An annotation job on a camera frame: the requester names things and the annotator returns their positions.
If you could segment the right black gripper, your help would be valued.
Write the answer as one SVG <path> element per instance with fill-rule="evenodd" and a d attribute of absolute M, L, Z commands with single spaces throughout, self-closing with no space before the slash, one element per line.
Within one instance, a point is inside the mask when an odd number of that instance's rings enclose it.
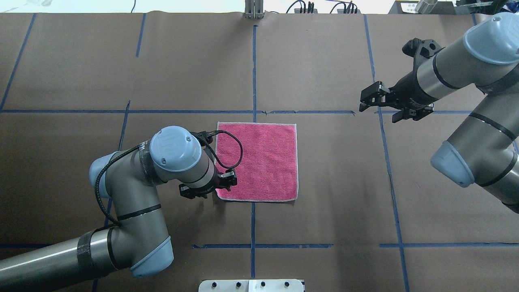
<path fill-rule="evenodd" d="M 434 99 L 420 88 L 416 77 L 402 78 L 391 90 L 381 81 L 374 82 L 361 91 L 359 111 L 369 107 L 387 107 L 389 94 L 395 101 L 393 107 L 400 110 L 393 114 L 392 123 L 409 119 L 418 121 L 434 111 Z"/>

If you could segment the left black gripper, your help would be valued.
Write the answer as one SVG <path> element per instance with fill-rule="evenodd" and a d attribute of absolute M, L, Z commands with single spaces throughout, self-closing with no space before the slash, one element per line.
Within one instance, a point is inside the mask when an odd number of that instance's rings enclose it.
<path fill-rule="evenodd" d="M 238 184 L 238 177 L 235 169 L 228 169 L 224 173 L 212 174 L 205 176 L 201 185 L 191 186 L 187 184 L 180 184 L 180 196 L 184 198 L 207 198 L 207 195 L 216 189 L 231 191 L 231 188 Z"/>

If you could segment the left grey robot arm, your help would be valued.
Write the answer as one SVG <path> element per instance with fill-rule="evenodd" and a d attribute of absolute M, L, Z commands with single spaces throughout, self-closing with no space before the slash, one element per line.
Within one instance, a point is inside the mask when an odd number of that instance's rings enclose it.
<path fill-rule="evenodd" d="M 2 292 L 50 292 L 129 269 L 150 277 L 174 260 L 157 186 L 180 181 L 184 198 L 206 198 L 237 185 L 236 165 L 219 172 L 210 144 L 221 130 L 161 129 L 150 140 L 95 160 L 89 170 L 97 203 L 111 222 L 72 240 L 1 261 Z"/>

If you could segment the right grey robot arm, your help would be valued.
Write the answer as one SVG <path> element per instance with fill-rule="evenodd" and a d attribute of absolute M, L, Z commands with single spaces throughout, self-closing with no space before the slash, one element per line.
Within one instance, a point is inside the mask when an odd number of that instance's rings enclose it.
<path fill-rule="evenodd" d="M 512 144 L 519 134 L 518 15 L 500 12 L 441 47 L 411 39 L 402 52 L 413 68 L 392 87 L 374 82 L 361 91 L 359 111 L 397 110 L 392 122 L 419 121 L 434 103 L 474 85 L 484 98 L 441 144 L 431 165 L 461 187 L 476 184 L 514 213 L 519 209 L 519 161 Z"/>

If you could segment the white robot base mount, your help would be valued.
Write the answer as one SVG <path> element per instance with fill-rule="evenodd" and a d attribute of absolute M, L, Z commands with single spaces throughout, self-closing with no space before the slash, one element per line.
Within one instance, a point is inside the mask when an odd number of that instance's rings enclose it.
<path fill-rule="evenodd" d="M 300 279 L 219 279 L 204 280 L 199 292 L 305 292 Z"/>

